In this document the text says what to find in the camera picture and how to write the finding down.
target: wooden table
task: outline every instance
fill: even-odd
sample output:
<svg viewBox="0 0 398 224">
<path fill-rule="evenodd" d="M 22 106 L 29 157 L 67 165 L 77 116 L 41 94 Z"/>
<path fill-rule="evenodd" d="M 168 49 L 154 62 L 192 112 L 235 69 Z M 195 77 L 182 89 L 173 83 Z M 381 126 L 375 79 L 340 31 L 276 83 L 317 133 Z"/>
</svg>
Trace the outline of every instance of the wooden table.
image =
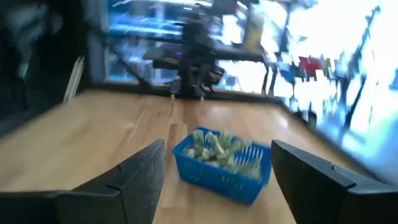
<svg viewBox="0 0 398 224">
<path fill-rule="evenodd" d="M 171 150 L 197 126 L 265 144 L 280 139 L 362 172 L 276 105 L 87 91 L 0 141 L 0 190 L 70 190 L 165 139 L 167 168 L 154 223 L 295 223 L 273 174 L 251 207 L 180 181 Z"/>
</svg>

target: blue basket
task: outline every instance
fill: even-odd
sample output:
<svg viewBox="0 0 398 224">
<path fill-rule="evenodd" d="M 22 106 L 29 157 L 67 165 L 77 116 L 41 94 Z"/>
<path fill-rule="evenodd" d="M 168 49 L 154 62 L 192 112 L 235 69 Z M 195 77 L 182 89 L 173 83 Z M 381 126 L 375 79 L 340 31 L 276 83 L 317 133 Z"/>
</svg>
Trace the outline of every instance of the blue basket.
<svg viewBox="0 0 398 224">
<path fill-rule="evenodd" d="M 217 136 L 220 135 L 219 131 L 206 128 L 197 128 L 197 130 L 202 130 L 204 135 L 208 131 Z M 205 142 L 206 147 L 210 145 L 209 142 Z M 268 184 L 271 174 L 271 151 L 268 147 L 252 143 L 247 149 L 235 154 L 235 158 L 239 158 L 240 161 L 251 161 L 262 155 L 261 180 L 254 180 L 242 174 L 234 174 L 228 170 L 185 156 L 183 150 L 192 147 L 193 136 L 190 134 L 175 146 L 172 151 L 177 162 L 180 178 L 186 182 L 204 187 L 245 204 L 252 204 L 263 186 Z"/>
</svg>

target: dark wall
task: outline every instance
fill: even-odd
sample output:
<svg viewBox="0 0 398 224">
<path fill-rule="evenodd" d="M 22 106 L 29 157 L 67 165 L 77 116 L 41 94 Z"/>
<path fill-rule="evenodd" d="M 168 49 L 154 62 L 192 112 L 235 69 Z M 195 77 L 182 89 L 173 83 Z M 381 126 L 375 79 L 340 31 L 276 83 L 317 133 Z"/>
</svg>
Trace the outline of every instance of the dark wall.
<svg viewBox="0 0 398 224">
<path fill-rule="evenodd" d="M 16 4 L 34 2 L 6 0 L 0 3 L 4 12 Z M 9 34 L 0 33 L 0 129 L 2 124 L 12 126 L 8 118 L 21 123 L 18 117 L 29 119 L 26 114 L 38 114 L 63 100 L 75 60 L 86 54 L 83 9 L 80 0 L 39 0 L 63 18 L 63 26 L 53 36 L 47 36 L 34 44 L 27 78 L 17 78 L 19 54 L 9 41 Z M 86 72 L 80 89 L 88 85 Z"/>
</svg>

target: blue plastic basket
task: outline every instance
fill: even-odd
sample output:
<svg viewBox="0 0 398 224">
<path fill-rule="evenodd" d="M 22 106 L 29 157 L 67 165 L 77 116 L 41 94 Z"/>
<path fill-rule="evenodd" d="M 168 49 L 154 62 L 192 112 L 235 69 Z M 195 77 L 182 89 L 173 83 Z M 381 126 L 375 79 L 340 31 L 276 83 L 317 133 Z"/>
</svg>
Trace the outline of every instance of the blue plastic basket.
<svg viewBox="0 0 398 224">
<path fill-rule="evenodd" d="M 204 135 L 208 131 L 217 136 L 220 135 L 219 131 L 206 128 L 198 129 L 202 130 Z M 209 142 L 205 142 L 206 147 L 210 145 Z M 204 187 L 245 204 L 252 204 L 263 186 L 268 184 L 271 174 L 271 151 L 269 147 L 252 143 L 247 149 L 235 154 L 235 158 L 239 159 L 239 161 L 251 161 L 262 155 L 261 180 L 254 180 L 242 174 L 234 174 L 228 170 L 185 156 L 183 150 L 192 147 L 193 136 L 190 134 L 175 146 L 172 151 L 177 162 L 180 178 L 186 182 Z"/>
</svg>

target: crumpled paper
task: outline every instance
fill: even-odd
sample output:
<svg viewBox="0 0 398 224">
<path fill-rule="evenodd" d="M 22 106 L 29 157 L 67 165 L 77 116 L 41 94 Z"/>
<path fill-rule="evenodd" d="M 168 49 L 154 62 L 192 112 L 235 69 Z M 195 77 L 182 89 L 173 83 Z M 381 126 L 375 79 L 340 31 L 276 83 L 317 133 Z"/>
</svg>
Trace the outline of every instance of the crumpled paper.
<svg viewBox="0 0 398 224">
<path fill-rule="evenodd" d="M 260 180 L 260 163 L 261 157 L 245 163 L 238 164 L 234 154 L 242 151 L 251 145 L 251 141 L 235 139 L 227 132 L 221 132 L 220 136 L 215 135 L 211 131 L 206 136 L 202 130 L 192 132 L 193 147 L 185 149 L 186 156 L 207 162 L 212 166 L 221 167 L 234 173 L 240 173 L 250 178 Z M 210 147 L 207 148 L 205 143 L 209 142 Z"/>
</svg>

